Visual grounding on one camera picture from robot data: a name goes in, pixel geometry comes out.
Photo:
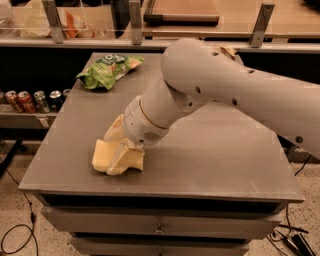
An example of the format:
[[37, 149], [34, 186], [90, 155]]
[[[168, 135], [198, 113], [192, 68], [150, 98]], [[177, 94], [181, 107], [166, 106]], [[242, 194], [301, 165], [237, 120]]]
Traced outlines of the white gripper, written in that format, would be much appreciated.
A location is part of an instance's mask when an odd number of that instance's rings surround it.
[[143, 170], [143, 145], [157, 144], [168, 132], [168, 129], [160, 128], [148, 120], [140, 106], [140, 96], [135, 97], [126, 107], [124, 115], [120, 114], [104, 135], [104, 140], [110, 141], [111, 150], [106, 173], [116, 176], [129, 168]]

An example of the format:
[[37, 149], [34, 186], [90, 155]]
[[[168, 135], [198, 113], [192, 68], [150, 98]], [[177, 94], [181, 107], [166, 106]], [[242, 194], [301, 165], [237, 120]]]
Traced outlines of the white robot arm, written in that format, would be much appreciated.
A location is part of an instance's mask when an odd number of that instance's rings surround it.
[[229, 104], [291, 143], [320, 157], [320, 86], [239, 64], [196, 39], [179, 39], [161, 57], [161, 77], [116, 119], [117, 143], [106, 167], [119, 175], [143, 147], [205, 103]]

